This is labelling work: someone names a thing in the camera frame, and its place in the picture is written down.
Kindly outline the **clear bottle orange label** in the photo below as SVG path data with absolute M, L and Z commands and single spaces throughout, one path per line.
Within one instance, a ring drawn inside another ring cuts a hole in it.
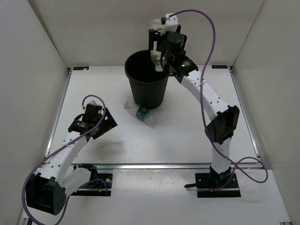
M 157 72 L 163 72 L 163 69 L 161 68 L 161 64 L 160 64 L 160 57 L 161 57 L 161 52 L 156 50 L 150 51 L 150 58 L 155 66 L 155 71 Z

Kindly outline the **clear bottle green label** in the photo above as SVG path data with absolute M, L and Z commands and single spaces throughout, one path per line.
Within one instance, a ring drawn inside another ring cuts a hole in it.
M 136 103 L 126 101 L 124 103 L 124 108 L 129 112 L 130 115 L 143 121 L 150 127 L 154 127 L 157 124 L 157 116 L 150 110 L 139 106 Z

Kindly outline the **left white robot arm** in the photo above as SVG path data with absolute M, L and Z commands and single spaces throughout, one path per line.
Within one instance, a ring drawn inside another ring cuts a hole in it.
M 62 140 L 63 150 L 51 156 L 42 168 L 29 177 L 25 185 L 25 204 L 52 215 L 58 215 L 80 187 L 92 188 L 98 183 L 97 168 L 81 163 L 69 171 L 72 162 L 90 139 L 96 140 L 117 123 L 107 108 L 94 101 L 84 113 L 75 117 Z

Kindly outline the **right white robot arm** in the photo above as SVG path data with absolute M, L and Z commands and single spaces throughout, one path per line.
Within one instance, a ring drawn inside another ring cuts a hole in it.
M 229 149 L 240 110 L 235 105 L 229 106 L 201 78 L 198 66 L 186 56 L 184 47 L 187 36 L 181 34 L 180 29 L 180 25 L 154 25 L 149 29 L 151 59 L 189 90 L 208 115 L 210 123 L 204 129 L 213 143 L 210 181 L 213 187 L 220 188 L 229 180 L 232 172 Z

